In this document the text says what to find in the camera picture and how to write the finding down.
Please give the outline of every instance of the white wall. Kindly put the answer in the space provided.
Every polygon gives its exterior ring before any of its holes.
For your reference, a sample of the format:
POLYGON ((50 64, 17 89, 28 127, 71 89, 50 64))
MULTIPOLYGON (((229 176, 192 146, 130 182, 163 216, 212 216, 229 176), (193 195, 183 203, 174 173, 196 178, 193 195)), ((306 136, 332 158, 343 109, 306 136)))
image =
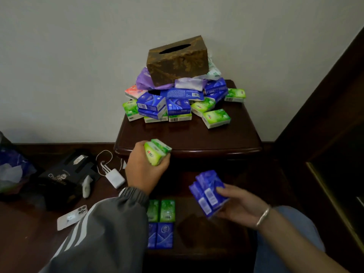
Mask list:
POLYGON ((150 48, 202 35, 274 141, 364 24, 364 0, 0 0, 0 130, 114 142, 150 48))

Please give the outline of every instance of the tissue box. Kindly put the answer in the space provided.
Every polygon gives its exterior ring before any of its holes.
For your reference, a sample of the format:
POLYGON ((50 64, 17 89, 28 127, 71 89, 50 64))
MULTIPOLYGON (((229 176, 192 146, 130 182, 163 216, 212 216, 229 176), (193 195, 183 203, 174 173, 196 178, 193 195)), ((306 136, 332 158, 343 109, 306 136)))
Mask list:
POLYGON ((217 176, 216 171, 209 170, 200 173, 196 176, 196 180, 200 184, 205 197, 214 210, 220 208, 226 201, 229 200, 216 192, 216 187, 225 188, 224 183, 220 180, 219 176, 217 176))
POLYGON ((168 116, 191 113, 191 105, 188 100, 168 99, 166 103, 168 116))
POLYGON ((173 223, 158 223, 155 247, 158 249, 173 248, 173 223))
POLYGON ((218 80, 211 80, 205 86, 206 95, 217 93, 218 91, 223 90, 227 90, 226 82, 223 78, 219 78, 218 80))
POLYGON ((149 223, 148 248, 154 249, 157 243, 158 223, 149 223))
POLYGON ((211 111, 215 107, 215 101, 205 97, 203 101, 197 101, 191 104, 192 113, 202 117, 203 113, 211 111))
POLYGON ((202 36, 149 50, 147 68, 155 86, 206 74, 209 61, 202 36))
POLYGON ((194 196, 194 198, 197 200, 200 207, 202 208, 203 213, 207 217, 212 216, 212 214, 213 214, 212 207, 207 202, 207 199, 205 198, 205 195, 203 193, 203 190, 202 190, 200 184, 195 181, 195 182, 193 182, 192 185, 189 186, 189 189, 190 189, 192 195, 194 196))
POLYGON ((138 106, 136 105, 137 104, 136 101, 137 100, 131 100, 126 103, 123 103, 125 114, 130 122, 133 120, 143 118, 143 116, 140 115, 138 112, 138 106))
POLYGON ((167 106, 164 106, 159 112, 150 111, 150 110, 141 109, 141 108, 138 108, 138 112, 142 116, 153 118, 156 120, 161 120, 163 115, 167 112, 167 106))
POLYGON ((172 151, 172 148, 167 146, 165 143, 158 139, 151 139, 150 140, 153 144, 155 144, 161 151, 163 151, 165 154, 170 153, 172 151))
POLYGON ((144 144, 144 149, 152 166, 159 165, 161 160, 166 156, 166 154, 152 142, 146 142, 144 144))
POLYGON ((227 94, 229 93, 229 91, 226 90, 222 90, 222 91, 217 91, 216 93, 212 93, 209 94, 207 96, 205 96, 205 98, 209 98, 215 101, 215 103, 218 103, 220 100, 222 100, 227 94))
POLYGON ((225 101, 236 101, 243 103, 245 100, 245 91, 243 89, 229 88, 229 93, 225 97, 225 101))
POLYGON ((194 100, 201 101, 204 99, 203 92, 189 89, 177 89, 171 88, 168 90, 161 91, 161 96, 166 99, 183 99, 183 100, 194 100))
POLYGON ((231 118, 224 109, 219 109, 203 113, 202 120, 206 124, 207 128, 210 129, 222 126, 223 124, 229 124, 231 118))
POLYGON ((174 200, 161 201, 160 222, 175 222, 176 203, 174 200))
POLYGON ((160 120, 153 119, 150 117, 144 117, 145 123, 158 123, 158 122, 167 122, 168 121, 168 114, 165 112, 160 120))
POLYGON ((149 222, 158 222, 159 200, 149 200, 149 207, 147 211, 149 222))
POLYGON ((144 95, 147 92, 148 92, 147 90, 139 90, 136 85, 133 85, 129 89, 125 90, 125 95, 127 95, 131 99, 136 100, 136 99, 140 98, 142 95, 144 95))
POLYGON ((159 112, 166 105, 166 98, 152 95, 151 93, 145 93, 138 98, 136 104, 141 109, 159 112))
POLYGON ((168 116, 169 122, 181 122, 181 121, 189 121, 189 120, 192 120, 192 113, 168 116))

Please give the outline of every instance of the wooden door frame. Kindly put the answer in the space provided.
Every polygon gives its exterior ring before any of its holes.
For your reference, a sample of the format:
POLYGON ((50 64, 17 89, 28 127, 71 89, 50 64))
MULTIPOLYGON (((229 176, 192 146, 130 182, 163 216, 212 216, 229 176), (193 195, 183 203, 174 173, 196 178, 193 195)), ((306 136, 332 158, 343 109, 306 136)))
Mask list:
POLYGON ((364 88, 360 90, 358 84, 364 84, 364 29, 274 144, 274 152, 306 215, 315 223, 327 254, 350 272, 363 271, 363 244, 310 161, 363 121, 364 88), (351 108, 338 114, 341 102, 342 107, 350 104, 351 108))

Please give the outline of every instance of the white phone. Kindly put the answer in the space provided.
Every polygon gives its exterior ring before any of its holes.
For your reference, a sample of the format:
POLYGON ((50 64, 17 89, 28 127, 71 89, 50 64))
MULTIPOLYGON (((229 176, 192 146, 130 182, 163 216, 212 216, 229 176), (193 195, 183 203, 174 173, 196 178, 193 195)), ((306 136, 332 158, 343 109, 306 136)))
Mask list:
POLYGON ((87 214, 87 206, 83 205, 57 219, 57 231, 79 222, 87 214))

